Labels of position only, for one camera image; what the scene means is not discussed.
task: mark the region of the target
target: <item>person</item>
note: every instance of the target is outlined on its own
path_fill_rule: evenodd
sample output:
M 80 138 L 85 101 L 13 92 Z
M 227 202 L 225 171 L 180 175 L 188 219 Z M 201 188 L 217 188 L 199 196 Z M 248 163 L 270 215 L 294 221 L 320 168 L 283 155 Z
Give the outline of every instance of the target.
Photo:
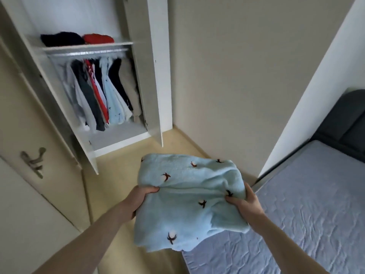
M 249 184 L 246 200 L 226 196 L 226 201 L 237 207 L 252 229 L 262 236 L 283 274 L 328 273 L 309 257 L 263 211 L 258 197 Z M 121 225 L 135 216 L 146 194 L 158 187 L 134 187 L 128 196 L 104 213 L 81 235 L 59 250 L 33 274 L 92 274 Z

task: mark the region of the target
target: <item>gray mattress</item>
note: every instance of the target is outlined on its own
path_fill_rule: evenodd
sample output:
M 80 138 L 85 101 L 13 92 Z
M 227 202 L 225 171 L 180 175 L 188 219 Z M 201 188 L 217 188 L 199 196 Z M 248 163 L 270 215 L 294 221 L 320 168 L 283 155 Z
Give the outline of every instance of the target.
M 365 164 L 319 141 L 255 185 L 269 218 L 328 272 L 365 273 Z M 183 252 L 191 274 L 280 273 L 262 238 L 222 232 Z

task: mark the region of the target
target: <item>wooden floor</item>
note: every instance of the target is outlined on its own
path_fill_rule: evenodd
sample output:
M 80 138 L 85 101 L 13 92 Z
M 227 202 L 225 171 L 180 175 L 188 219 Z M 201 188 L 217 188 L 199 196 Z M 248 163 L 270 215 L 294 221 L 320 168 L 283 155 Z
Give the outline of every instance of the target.
M 99 175 L 90 165 L 84 166 L 86 190 L 95 221 L 117 202 L 123 200 L 137 184 L 141 158 L 149 153 L 176 153 L 199 157 L 206 155 L 178 130 L 163 133 L 164 147 L 152 138 L 98 157 Z M 100 274 L 185 274 L 188 273 L 180 252 L 170 249 L 146 253 L 133 244 L 131 221 L 119 230 L 99 265 Z

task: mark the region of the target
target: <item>door handle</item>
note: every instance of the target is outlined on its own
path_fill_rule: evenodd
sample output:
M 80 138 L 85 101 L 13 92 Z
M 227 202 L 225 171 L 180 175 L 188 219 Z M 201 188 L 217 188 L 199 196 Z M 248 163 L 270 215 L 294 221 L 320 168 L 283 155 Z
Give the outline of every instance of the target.
M 21 151 L 21 158 L 22 160 L 34 171 L 34 173 L 37 174 L 38 177 L 40 177 L 41 179 L 43 179 L 43 173 L 42 173 L 42 169 L 43 166 L 39 166 L 37 165 L 38 163 L 43 161 L 43 155 L 44 153 L 47 151 L 46 148 L 44 147 L 40 147 L 39 148 L 39 157 L 32 160 L 30 158 L 30 156 L 27 154 L 27 152 L 25 151 Z

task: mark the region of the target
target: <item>beige garment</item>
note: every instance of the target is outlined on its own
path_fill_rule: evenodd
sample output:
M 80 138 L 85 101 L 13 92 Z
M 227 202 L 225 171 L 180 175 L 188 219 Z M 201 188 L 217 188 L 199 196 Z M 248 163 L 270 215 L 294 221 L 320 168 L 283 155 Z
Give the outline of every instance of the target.
M 142 114 L 142 108 L 139 102 L 139 93 L 137 91 L 137 84 L 133 76 L 132 64 L 127 58 L 121 60 L 121 67 L 119 68 L 119 78 L 123 85 L 124 91 L 131 101 L 133 107 L 134 120 L 138 121 Z

